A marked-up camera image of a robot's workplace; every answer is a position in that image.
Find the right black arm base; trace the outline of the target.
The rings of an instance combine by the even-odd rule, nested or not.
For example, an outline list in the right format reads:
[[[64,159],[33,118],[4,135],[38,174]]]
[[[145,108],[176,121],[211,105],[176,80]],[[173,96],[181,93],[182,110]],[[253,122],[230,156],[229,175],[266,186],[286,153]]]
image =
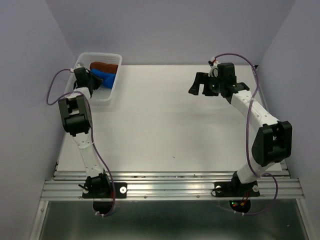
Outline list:
[[[241,183],[238,174],[234,172],[230,181],[216,181],[211,195],[217,198],[240,198],[247,195],[259,197],[260,191],[256,179],[249,183]]]

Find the blue towel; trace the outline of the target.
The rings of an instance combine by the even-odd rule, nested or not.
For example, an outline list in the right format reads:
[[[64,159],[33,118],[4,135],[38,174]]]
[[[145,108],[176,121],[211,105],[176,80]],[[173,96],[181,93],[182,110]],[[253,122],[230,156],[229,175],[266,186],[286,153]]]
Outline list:
[[[93,69],[91,70],[93,74],[102,79],[101,85],[104,88],[112,89],[115,83],[116,74],[105,73],[99,70]]]

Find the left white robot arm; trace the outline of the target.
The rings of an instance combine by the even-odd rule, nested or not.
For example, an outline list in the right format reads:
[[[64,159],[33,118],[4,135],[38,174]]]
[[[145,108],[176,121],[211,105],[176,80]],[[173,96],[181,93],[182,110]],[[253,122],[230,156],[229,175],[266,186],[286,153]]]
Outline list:
[[[89,99],[101,85],[102,79],[85,67],[77,67],[72,72],[76,88],[58,100],[60,117],[65,132],[72,136],[78,147],[86,176],[95,178],[104,173],[104,167],[93,146],[93,120]]]

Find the brown towel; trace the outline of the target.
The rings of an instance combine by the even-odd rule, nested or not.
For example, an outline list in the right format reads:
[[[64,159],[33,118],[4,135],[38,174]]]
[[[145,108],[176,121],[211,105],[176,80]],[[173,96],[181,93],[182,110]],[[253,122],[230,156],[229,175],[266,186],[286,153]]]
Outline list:
[[[116,74],[118,70],[117,64],[94,61],[90,64],[90,70],[98,70],[107,74]]]

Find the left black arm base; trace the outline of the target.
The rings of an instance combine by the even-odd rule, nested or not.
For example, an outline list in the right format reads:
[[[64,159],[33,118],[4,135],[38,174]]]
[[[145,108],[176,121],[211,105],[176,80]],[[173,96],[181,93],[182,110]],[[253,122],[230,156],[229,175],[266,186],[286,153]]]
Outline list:
[[[127,183],[115,182],[114,187],[108,176],[99,174],[96,177],[88,176],[84,184],[78,184],[84,199],[125,199],[127,197]]]

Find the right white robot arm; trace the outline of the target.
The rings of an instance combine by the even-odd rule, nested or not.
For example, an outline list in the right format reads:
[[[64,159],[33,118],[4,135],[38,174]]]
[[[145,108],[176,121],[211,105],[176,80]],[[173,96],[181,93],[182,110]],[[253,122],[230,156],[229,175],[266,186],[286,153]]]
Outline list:
[[[208,73],[197,72],[189,94],[199,95],[201,85],[204,96],[222,96],[246,118],[246,126],[252,127],[256,133],[247,163],[236,171],[236,179],[230,182],[231,192],[242,195],[248,190],[248,184],[265,170],[291,156],[293,127],[288,121],[272,116],[256,101],[250,88],[237,81],[235,66],[231,62],[212,63]]]

